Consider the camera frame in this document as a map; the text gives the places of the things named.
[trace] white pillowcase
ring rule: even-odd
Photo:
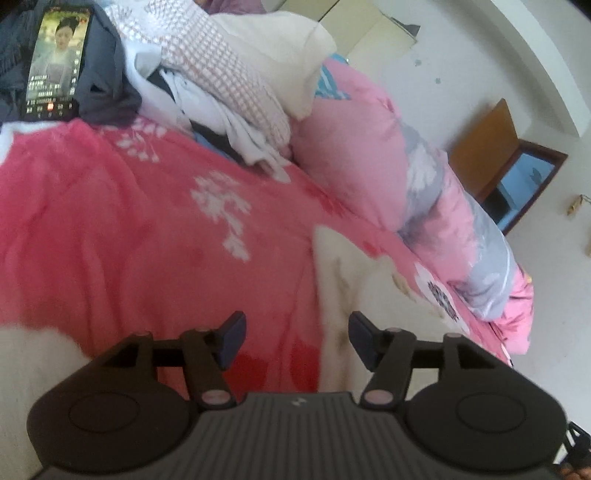
[[[212,19],[239,57],[267,81],[289,116],[302,120],[312,113],[322,63],[336,52],[322,25],[291,12],[216,14]]]

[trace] blue fabric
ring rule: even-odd
[[[338,53],[333,53],[330,56],[330,58],[333,59],[333,60],[336,60],[336,61],[338,61],[340,63],[343,63],[345,65],[348,65],[349,64],[349,62],[347,61],[347,59],[345,57],[343,57],[342,55],[339,55]]]
[[[347,64],[347,60],[340,55],[334,54],[332,55],[332,58],[341,63]],[[348,93],[339,90],[335,78],[332,76],[326,65],[322,65],[320,80],[318,80],[318,88],[316,89],[316,96],[318,98],[327,98],[330,100],[351,100],[351,96]]]
[[[197,133],[197,132],[193,132],[193,138],[195,139],[195,141],[204,146],[205,148],[207,148],[208,150],[211,150],[214,153],[217,153],[218,155],[221,155],[224,158],[227,158],[229,161],[237,163],[236,160],[234,160],[230,155],[228,155],[227,153],[225,153],[224,151],[220,150],[219,148],[214,147],[209,140],[207,140],[207,138],[205,138],[202,134]]]

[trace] clothes pile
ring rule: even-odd
[[[264,15],[257,1],[210,0],[203,8],[198,3],[22,2],[0,22],[0,123],[21,116],[46,10],[89,7],[93,18],[74,93],[82,120],[124,127],[140,114],[289,182],[289,117],[311,114],[322,63],[336,51],[334,40],[299,15]]]

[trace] plaid fabric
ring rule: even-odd
[[[120,1],[105,11],[121,36],[160,45],[165,67],[183,72],[263,132],[271,145],[289,143],[289,120],[271,88],[191,0]]]

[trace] white cloth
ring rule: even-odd
[[[216,14],[212,19],[239,57],[267,81],[288,115],[302,120],[312,113],[322,63],[336,52],[322,25],[291,12]]]
[[[87,362],[56,330],[0,327],[0,479],[28,480],[41,469],[27,435],[29,411]]]
[[[283,169],[289,162],[267,142],[265,136],[183,74],[160,69],[174,99],[147,80],[160,65],[160,46],[131,40],[123,40],[123,46],[125,75],[142,97],[140,115],[187,135],[191,135],[190,121],[193,120],[219,135],[227,135],[230,145],[247,165],[264,163],[273,178],[284,183],[290,181]]]
[[[281,148],[290,124],[271,87],[223,39],[192,0],[119,0],[105,9],[122,37],[162,47],[162,64],[242,115]]]
[[[390,257],[372,260],[341,234],[324,226],[314,232],[320,318],[324,333],[319,391],[348,390],[359,399],[371,379],[349,342],[349,315],[362,312],[381,330],[398,327],[419,340],[440,342],[461,329],[410,289]],[[407,397],[437,381],[437,372],[415,370]]]
[[[170,95],[150,83],[147,78],[160,67],[162,48],[159,45],[123,39],[125,76],[142,97],[139,114],[163,127],[191,133],[191,122]]]
[[[273,148],[265,136],[240,115],[230,110],[181,73],[161,69],[160,73],[173,93],[177,106],[191,120],[219,135],[227,135],[230,145],[247,165],[260,164],[272,178],[290,181],[283,167],[290,163]]]

